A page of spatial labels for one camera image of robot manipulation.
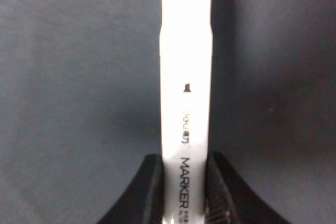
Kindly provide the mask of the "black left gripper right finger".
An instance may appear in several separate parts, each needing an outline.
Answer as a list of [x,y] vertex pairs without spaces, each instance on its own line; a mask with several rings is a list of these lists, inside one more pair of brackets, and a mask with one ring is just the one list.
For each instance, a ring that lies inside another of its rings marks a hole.
[[205,222],[289,223],[252,190],[221,152],[210,153],[207,158]]

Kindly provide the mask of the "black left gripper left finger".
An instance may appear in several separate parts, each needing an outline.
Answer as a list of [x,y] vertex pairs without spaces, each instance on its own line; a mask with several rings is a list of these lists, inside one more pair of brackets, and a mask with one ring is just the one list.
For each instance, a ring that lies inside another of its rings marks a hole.
[[158,154],[149,154],[125,192],[98,223],[162,223],[163,201],[162,158]]

